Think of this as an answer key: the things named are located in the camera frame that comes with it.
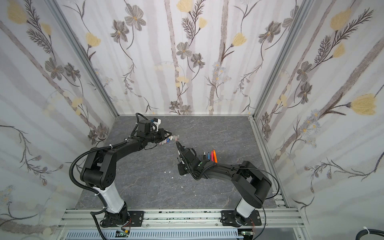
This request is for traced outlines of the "orange highlighter pen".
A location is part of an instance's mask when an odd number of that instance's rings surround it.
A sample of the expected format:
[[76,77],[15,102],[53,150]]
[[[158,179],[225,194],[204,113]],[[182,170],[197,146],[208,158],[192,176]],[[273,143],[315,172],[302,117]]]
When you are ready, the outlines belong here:
[[216,151],[215,151],[215,150],[213,150],[213,153],[214,153],[214,159],[215,159],[215,163],[217,163],[217,162],[218,162],[218,159],[217,159],[217,154],[216,154]]

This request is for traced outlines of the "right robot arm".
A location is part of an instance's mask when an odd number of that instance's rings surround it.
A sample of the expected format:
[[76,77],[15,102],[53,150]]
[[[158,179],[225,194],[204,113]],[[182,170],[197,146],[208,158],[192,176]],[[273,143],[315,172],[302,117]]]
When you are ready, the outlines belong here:
[[179,163],[178,170],[181,176],[191,175],[196,181],[201,179],[219,179],[230,181],[241,195],[241,200],[232,211],[221,211],[223,226],[242,227],[257,222],[258,211],[262,209],[272,187],[271,180],[257,169],[251,162],[244,161],[237,165],[219,164],[208,160],[206,156],[201,159],[193,148],[187,148],[177,142]]

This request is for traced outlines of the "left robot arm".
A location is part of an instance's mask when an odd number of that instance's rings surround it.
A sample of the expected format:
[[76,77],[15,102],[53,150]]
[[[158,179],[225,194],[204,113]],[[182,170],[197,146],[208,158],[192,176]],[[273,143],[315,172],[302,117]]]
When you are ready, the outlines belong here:
[[149,143],[156,145],[167,141],[172,133],[160,128],[160,123],[161,120],[157,118],[138,121],[131,136],[122,143],[93,148],[93,152],[87,154],[80,178],[96,192],[104,205],[103,228],[122,227],[130,221],[127,204],[115,185],[117,162],[129,154],[144,150]]

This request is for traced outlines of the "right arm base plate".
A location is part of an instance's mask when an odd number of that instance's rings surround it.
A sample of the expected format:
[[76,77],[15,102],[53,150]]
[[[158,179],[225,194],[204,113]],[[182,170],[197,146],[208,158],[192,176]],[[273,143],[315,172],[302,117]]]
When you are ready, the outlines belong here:
[[235,210],[223,210],[221,211],[220,222],[225,227],[234,228],[239,228],[242,226],[253,227],[262,225],[260,213],[257,210],[252,211],[248,218],[243,217]]

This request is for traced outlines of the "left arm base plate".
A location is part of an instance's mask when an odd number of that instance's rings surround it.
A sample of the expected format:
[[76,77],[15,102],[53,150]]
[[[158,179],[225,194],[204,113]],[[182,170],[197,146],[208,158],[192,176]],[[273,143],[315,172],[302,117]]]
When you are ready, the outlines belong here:
[[105,213],[105,217],[100,221],[103,228],[110,227],[141,227],[144,220],[144,211],[127,211],[123,210],[121,213],[112,214]]

